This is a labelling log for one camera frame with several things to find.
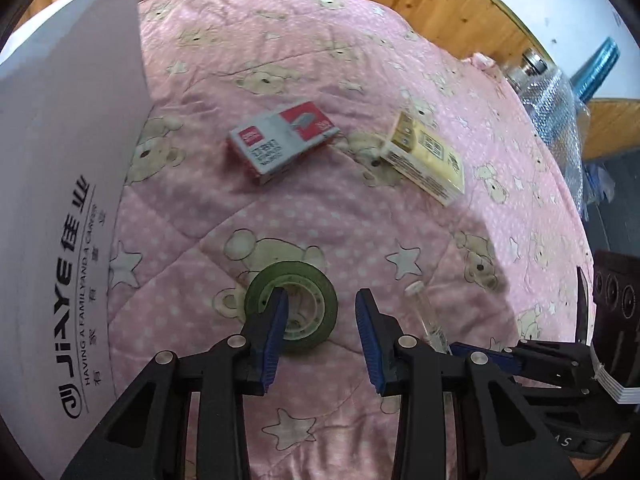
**pink cloth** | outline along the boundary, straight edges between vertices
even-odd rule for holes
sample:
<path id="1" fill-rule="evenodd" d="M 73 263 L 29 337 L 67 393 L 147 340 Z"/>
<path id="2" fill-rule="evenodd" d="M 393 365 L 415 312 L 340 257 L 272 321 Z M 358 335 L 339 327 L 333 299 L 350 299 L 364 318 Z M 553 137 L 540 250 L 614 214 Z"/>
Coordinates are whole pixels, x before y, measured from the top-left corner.
<path id="1" fill-rule="evenodd" d="M 558 167 L 505 81 L 367 0 L 140 0 L 140 18 L 156 105 L 114 238 L 119 393 L 156 352 L 203 352 L 239 332 L 237 307 L 258 270 L 281 257 L 308 261 L 335 287 L 338 320 L 329 341 L 281 359 L 266 397 L 245 399 L 252 475 L 383 479 L 398 402 L 369 383 L 359 288 L 417 336 L 401 298 L 420 279 L 451 342 L 574 338 L 575 268 L 591 283 L 591 254 Z M 300 99 L 343 135 L 258 187 L 225 136 Z M 370 164 L 376 134 L 403 107 L 462 155 L 466 193 L 448 208 Z M 593 304 L 590 313 L 592 322 Z M 193 446 L 190 430 L 188 474 Z"/>

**yellow tissue pack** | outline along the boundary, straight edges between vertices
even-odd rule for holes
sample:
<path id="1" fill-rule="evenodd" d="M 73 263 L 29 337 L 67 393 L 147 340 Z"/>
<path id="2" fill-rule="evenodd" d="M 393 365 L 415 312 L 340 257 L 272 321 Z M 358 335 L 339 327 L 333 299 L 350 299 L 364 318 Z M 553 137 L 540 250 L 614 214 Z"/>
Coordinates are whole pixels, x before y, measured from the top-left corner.
<path id="1" fill-rule="evenodd" d="M 460 154 L 432 128 L 404 111 L 400 112 L 380 155 L 442 205 L 449 205 L 465 193 L 465 170 Z"/>

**blue tube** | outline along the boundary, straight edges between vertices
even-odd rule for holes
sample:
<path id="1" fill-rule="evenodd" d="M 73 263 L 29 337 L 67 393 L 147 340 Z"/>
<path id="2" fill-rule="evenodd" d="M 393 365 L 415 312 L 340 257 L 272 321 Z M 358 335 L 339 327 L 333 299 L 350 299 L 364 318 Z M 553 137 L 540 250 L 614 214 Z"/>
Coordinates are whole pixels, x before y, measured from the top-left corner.
<path id="1" fill-rule="evenodd" d="M 620 49 L 607 38 L 593 56 L 571 78 L 571 87 L 580 101 L 587 103 L 602 85 L 620 58 Z"/>

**silver screw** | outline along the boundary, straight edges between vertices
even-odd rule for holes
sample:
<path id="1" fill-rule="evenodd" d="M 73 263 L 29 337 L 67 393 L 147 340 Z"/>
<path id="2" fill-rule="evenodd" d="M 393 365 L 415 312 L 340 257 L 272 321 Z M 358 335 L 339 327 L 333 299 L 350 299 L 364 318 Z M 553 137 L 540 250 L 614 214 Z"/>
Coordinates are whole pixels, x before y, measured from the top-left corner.
<path id="1" fill-rule="evenodd" d="M 246 339 L 243 335 L 236 334 L 227 339 L 226 344 L 231 348 L 242 348 L 246 344 Z"/>
<path id="2" fill-rule="evenodd" d="M 174 354 L 168 350 L 162 350 L 156 354 L 156 363 L 159 365 L 167 365 L 174 360 Z"/>
<path id="3" fill-rule="evenodd" d="M 489 358 L 484 352 L 473 352 L 471 354 L 471 360 L 477 365 L 485 365 L 489 362 Z"/>
<path id="4" fill-rule="evenodd" d="M 398 338 L 398 344 L 402 347 L 402 348 L 413 348 L 414 346 L 417 345 L 417 341 L 415 340 L 415 337 L 412 335 L 401 335 Z"/>

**bottle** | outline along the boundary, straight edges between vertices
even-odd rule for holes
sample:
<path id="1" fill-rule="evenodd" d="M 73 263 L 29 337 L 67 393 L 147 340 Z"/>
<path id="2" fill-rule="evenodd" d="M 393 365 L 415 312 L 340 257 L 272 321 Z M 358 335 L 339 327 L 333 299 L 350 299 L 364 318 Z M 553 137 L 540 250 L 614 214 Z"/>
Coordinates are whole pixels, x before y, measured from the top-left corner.
<path id="1" fill-rule="evenodd" d="M 422 321 L 429 345 L 436 352 L 451 354 L 449 343 L 427 298 L 423 282 L 414 282 L 404 290 L 404 304 L 413 309 Z"/>

